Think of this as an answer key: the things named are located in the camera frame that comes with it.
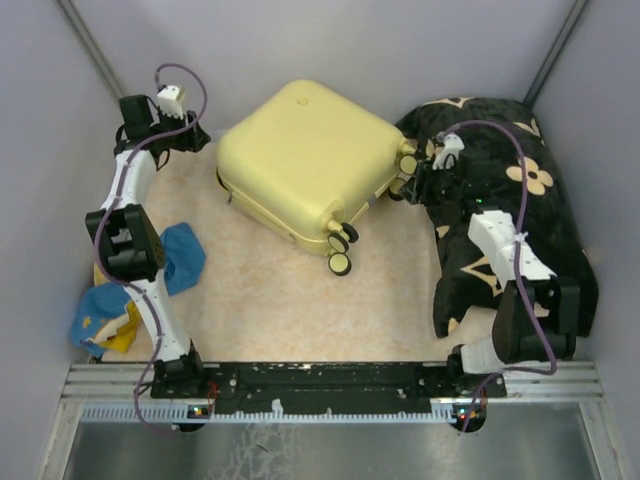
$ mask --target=black pillow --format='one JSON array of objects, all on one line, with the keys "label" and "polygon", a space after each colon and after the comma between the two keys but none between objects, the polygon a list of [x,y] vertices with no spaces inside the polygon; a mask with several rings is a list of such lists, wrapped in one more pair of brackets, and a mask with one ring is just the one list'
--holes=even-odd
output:
[{"label": "black pillow", "polygon": [[[584,254],[560,170],[540,132],[533,112],[519,102],[491,98],[446,98],[421,105],[398,123],[407,138],[417,140],[418,157],[432,161],[438,153],[435,137],[465,120],[493,120],[508,128],[526,157],[529,190],[524,231],[534,253],[559,276],[570,276],[580,287],[578,335],[591,331],[598,302],[598,285]],[[491,201],[510,213],[514,223],[522,194],[522,172],[509,139],[491,127],[456,132],[465,149],[460,162],[479,165],[489,181],[467,201]],[[451,188],[450,192],[462,189]],[[435,227],[442,278],[436,286],[433,322],[439,338],[448,335],[451,319],[460,322],[472,306],[497,308],[502,294],[486,256],[467,235],[468,219],[452,212],[446,195],[432,198],[427,212]]]}]

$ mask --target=suitcase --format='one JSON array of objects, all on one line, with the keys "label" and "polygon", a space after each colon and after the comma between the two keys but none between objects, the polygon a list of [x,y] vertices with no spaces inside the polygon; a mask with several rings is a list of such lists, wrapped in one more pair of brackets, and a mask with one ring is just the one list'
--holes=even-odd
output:
[{"label": "suitcase", "polygon": [[414,153],[395,126],[296,80],[222,136],[216,174],[231,205],[346,275],[353,224],[390,187],[398,199]]}]

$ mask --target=perforated metal strip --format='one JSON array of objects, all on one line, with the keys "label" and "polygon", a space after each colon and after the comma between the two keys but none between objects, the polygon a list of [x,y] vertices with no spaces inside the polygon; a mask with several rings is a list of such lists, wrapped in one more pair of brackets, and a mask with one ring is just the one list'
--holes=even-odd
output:
[{"label": "perforated metal strip", "polygon": [[[216,415],[210,418],[188,418],[190,409],[201,405],[140,405],[143,418],[149,423],[455,423],[451,405],[433,405],[431,413],[399,413],[396,415],[289,415],[277,412],[242,412]],[[82,422],[138,422],[133,405],[90,404],[85,406]]]}]

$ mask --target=gray floor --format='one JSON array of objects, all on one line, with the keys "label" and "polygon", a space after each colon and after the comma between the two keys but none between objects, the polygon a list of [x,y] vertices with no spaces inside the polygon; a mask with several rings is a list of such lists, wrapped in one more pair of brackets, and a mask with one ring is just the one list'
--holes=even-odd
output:
[{"label": "gray floor", "polygon": [[209,425],[158,435],[80,424],[65,479],[597,479],[577,406],[496,405],[448,425]]}]

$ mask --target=gray wall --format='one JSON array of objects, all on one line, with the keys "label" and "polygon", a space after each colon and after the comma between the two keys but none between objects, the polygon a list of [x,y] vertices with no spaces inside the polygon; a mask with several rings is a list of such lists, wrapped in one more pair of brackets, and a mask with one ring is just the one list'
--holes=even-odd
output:
[{"label": "gray wall", "polygon": [[113,174],[112,100],[50,0],[0,2],[0,478],[35,477],[78,351],[84,214]]},{"label": "gray wall", "polygon": [[640,2],[592,2],[537,106],[600,283],[596,360],[640,478]]},{"label": "gray wall", "polygon": [[522,98],[572,3],[75,0],[129,91],[147,91],[161,62],[197,69],[211,94],[210,131],[299,77],[391,121],[447,95]]}]

